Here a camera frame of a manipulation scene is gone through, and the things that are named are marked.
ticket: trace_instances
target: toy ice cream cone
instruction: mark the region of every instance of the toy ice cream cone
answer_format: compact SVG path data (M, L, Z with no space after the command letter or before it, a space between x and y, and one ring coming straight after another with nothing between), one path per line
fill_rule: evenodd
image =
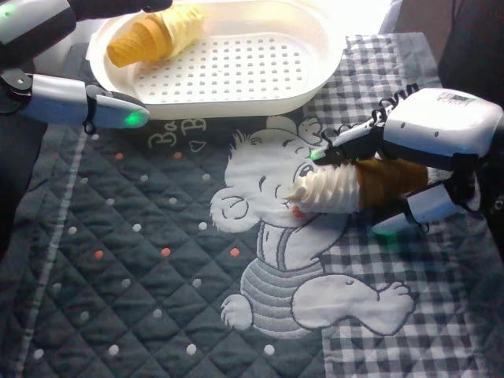
M128 34L107 46L107 54L117 67L173 57L201 35L204 20L196 6L172 6L135 22Z
M427 169L402 160L328 165L298 177L285 198L303 213L355 213L383 205L428 183Z

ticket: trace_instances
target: black and white checkered fabric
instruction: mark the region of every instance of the black and white checkered fabric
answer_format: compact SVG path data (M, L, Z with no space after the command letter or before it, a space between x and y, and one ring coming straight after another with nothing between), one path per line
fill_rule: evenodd
M381 98L408 84L404 68L409 62L402 60L397 38L349 38L338 70L306 106L306 115L336 128L368 120ZM421 87L440 85L432 77L419 79ZM395 336L379 337L352 320L324 330L327 377L495 376L488 361L498 358L484 356L484 350L491 333L504 328L502 319L493 330L484 321L500 305L481 298L495 282L479 276L485 265L475 260L483 259L486 269L494 261L502 270L497 256L485 221L467 214L431 225L428 235L413 230L387 238L373 235L365 214L354 216L323 257L325 271L356 276L377 290L403 281L416 309ZM495 276L502 285L502 273ZM502 303L502 292L492 295Z

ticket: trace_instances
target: plastic tray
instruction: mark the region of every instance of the plastic tray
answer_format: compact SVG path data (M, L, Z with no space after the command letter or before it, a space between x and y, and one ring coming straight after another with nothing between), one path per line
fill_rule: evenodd
M119 69L106 47L143 13L106 21L87 57L98 82L147 105L153 119L286 113L308 102L338 67L344 34L308 0L197 2L205 34L172 59Z

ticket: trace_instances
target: red dot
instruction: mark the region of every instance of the red dot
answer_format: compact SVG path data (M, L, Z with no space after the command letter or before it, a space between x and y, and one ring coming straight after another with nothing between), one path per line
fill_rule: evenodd
M296 205L292 208L292 215L296 218L303 218L305 215Z

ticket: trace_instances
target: bear eye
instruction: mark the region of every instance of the bear eye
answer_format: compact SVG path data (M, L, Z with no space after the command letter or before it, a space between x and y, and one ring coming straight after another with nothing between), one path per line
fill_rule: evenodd
M300 177L306 177L308 175L308 172L313 172L313 171L315 171L315 169L313 168L312 165L305 165L299 171L299 176Z

